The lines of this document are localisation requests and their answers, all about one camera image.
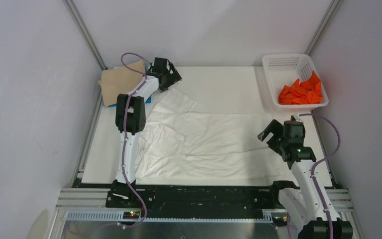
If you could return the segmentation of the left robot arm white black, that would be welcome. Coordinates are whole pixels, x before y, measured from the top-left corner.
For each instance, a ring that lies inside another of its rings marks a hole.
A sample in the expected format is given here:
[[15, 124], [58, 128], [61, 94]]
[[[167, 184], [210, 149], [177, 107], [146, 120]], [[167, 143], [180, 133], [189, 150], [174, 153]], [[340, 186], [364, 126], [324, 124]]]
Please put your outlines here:
[[120, 160], [107, 195], [107, 208], [133, 207], [139, 201], [135, 191], [135, 161], [139, 137], [146, 125], [145, 102], [154, 92], [164, 92], [181, 79], [170, 60], [156, 57], [141, 82], [128, 93], [118, 95], [115, 125], [120, 133]]

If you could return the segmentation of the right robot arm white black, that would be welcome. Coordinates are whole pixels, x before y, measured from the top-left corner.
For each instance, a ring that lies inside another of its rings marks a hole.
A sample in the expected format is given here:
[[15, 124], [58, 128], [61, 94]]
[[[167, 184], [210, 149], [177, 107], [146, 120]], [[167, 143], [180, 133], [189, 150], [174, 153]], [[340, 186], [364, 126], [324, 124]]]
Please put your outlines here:
[[349, 221], [343, 220], [332, 205], [326, 189], [318, 179], [319, 165], [311, 147], [304, 145], [305, 127], [295, 119], [280, 123], [272, 120], [258, 134], [268, 147], [287, 164], [297, 180], [275, 181], [277, 188], [269, 194], [269, 201], [276, 208], [287, 210], [288, 236], [299, 239], [350, 239], [354, 230]]

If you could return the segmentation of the white t shirt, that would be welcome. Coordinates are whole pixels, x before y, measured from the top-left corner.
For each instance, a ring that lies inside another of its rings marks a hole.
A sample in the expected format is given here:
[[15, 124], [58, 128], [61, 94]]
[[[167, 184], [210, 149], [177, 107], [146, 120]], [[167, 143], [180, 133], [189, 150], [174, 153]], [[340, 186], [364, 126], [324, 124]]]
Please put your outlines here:
[[177, 90], [155, 104], [139, 138], [137, 178], [265, 186], [288, 176], [286, 164], [257, 138], [269, 114], [198, 113], [196, 106]]

